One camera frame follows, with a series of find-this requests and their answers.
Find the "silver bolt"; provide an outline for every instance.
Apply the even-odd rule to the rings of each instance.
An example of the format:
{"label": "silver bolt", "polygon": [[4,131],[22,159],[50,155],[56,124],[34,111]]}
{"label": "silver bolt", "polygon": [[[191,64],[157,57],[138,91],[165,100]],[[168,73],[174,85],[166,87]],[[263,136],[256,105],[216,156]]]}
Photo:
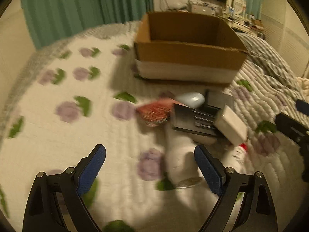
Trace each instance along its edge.
{"label": "silver bolt", "polygon": [[258,178],[263,178],[263,173],[262,172],[256,172],[256,176],[258,177]]}
{"label": "silver bolt", "polygon": [[65,172],[66,173],[73,173],[74,172],[74,167],[68,167]]}
{"label": "silver bolt", "polygon": [[38,178],[41,178],[43,175],[44,175],[44,172],[39,172],[39,173],[37,174],[37,177],[38,177]]}
{"label": "silver bolt", "polygon": [[234,173],[235,172],[235,169],[232,168],[232,167],[227,167],[226,170],[227,170],[228,173]]}

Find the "cardboard box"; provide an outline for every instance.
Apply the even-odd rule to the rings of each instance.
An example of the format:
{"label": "cardboard box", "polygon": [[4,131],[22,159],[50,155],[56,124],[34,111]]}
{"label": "cardboard box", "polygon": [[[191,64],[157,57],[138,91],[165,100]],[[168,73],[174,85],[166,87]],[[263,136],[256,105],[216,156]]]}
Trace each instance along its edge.
{"label": "cardboard box", "polygon": [[143,78],[221,85],[232,82],[248,53],[222,19],[187,12],[144,15],[134,46]]}

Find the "computer mouse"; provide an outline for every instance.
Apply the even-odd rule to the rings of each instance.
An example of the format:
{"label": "computer mouse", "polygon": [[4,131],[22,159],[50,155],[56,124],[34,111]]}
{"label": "computer mouse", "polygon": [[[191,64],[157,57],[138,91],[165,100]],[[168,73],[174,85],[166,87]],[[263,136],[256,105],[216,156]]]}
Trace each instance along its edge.
{"label": "computer mouse", "polygon": [[190,107],[198,108],[205,102],[205,97],[198,92],[188,92],[185,94],[177,95],[175,100]]}

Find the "white bottle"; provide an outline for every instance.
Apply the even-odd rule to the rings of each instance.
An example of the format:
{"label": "white bottle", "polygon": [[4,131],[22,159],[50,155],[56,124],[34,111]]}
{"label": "white bottle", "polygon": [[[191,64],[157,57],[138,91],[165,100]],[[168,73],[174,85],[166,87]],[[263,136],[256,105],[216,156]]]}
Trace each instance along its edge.
{"label": "white bottle", "polygon": [[232,167],[237,173],[241,171],[247,155],[248,148],[246,144],[231,147],[221,159],[221,163],[225,168]]}

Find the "bed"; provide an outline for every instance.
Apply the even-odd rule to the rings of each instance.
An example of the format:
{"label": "bed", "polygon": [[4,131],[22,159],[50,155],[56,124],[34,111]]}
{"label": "bed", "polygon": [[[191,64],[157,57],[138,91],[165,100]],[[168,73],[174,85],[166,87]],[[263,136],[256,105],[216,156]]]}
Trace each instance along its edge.
{"label": "bed", "polygon": [[[157,181],[143,181],[137,173],[141,153],[150,148],[164,153],[164,129],[147,128],[133,114],[116,118],[113,108],[121,102],[117,95],[130,95],[129,101],[137,101],[130,107],[135,107],[167,91],[205,90],[203,85],[152,84],[134,76],[131,48],[138,24],[104,25],[58,41],[35,53],[22,71],[0,125],[1,210],[17,232],[22,231],[35,175],[75,166],[97,143],[106,147],[107,158],[89,211],[100,228],[123,220],[138,232],[193,232],[213,208],[215,197],[205,183],[159,191]],[[303,160],[299,147],[283,134],[261,135],[256,130],[263,121],[273,123],[279,112],[308,126],[308,118],[295,109],[295,100],[305,97],[287,63],[270,45],[251,35],[238,36],[250,55],[224,92],[234,96],[235,112],[248,126],[242,172],[265,175],[283,231],[307,192],[301,179]],[[220,156],[223,151],[213,153]]]}

